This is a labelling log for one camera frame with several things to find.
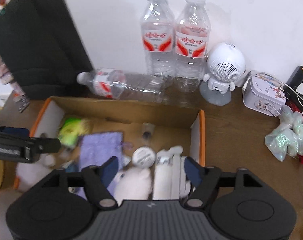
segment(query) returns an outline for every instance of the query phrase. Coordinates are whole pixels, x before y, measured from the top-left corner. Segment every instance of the tin lid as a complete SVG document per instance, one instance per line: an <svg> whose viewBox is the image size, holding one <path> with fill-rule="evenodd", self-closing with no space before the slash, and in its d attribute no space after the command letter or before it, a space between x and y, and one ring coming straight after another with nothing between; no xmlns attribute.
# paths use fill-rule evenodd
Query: tin lid
<svg viewBox="0 0 303 240"><path fill-rule="evenodd" d="M283 86L279 81L265 74L257 74L250 79L250 87L254 94L279 105L286 103Z"/></svg>

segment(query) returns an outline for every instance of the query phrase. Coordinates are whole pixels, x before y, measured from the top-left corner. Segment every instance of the purple pouch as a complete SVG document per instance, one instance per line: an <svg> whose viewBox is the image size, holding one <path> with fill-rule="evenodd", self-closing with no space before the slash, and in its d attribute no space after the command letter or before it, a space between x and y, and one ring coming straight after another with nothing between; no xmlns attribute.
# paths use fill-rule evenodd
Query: purple pouch
<svg viewBox="0 0 303 240"><path fill-rule="evenodd" d="M122 162L123 133L105 132L85 135L80 147L79 170L90 165L101 166L112 156L119 161L118 170L123 168ZM108 186L111 195L114 194L116 182L112 181ZM86 199L84 189L81 188L77 195Z"/></svg>

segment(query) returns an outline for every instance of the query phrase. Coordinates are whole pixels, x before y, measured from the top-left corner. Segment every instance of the black bag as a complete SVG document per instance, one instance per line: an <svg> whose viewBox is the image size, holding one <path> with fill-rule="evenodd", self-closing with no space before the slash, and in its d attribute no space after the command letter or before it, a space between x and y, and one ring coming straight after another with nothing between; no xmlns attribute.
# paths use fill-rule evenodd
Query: black bag
<svg viewBox="0 0 303 240"><path fill-rule="evenodd" d="M11 0L0 15L0 55L31 99L72 95L93 68L64 0Z"/></svg>

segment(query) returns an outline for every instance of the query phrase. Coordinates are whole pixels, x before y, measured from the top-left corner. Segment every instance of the white wall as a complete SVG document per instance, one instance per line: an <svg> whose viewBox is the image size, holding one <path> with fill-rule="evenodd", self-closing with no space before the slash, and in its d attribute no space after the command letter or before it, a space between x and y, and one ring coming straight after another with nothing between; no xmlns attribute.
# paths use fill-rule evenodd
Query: white wall
<svg viewBox="0 0 303 240"><path fill-rule="evenodd" d="M168 0L177 16L184 0ZM94 65L146 72L139 19L146 0L66 0ZM287 81L303 65L303 0L207 0L209 49L238 46L248 70ZM299 89L303 93L303 84Z"/></svg>

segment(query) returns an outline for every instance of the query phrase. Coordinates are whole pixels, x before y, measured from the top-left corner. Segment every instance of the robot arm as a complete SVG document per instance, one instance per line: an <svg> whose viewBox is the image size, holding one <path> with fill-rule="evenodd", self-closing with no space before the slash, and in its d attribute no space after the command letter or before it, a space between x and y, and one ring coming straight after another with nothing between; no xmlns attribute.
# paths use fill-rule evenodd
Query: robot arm
<svg viewBox="0 0 303 240"><path fill-rule="evenodd" d="M203 78L203 81L208 81L208 79L210 79L211 78L211 76L210 76L210 74L206 74L205 76L204 76L204 78Z"/></svg>
<svg viewBox="0 0 303 240"><path fill-rule="evenodd" d="M230 89L230 91L235 90L235 83L234 82L229 83L229 89Z"/></svg>

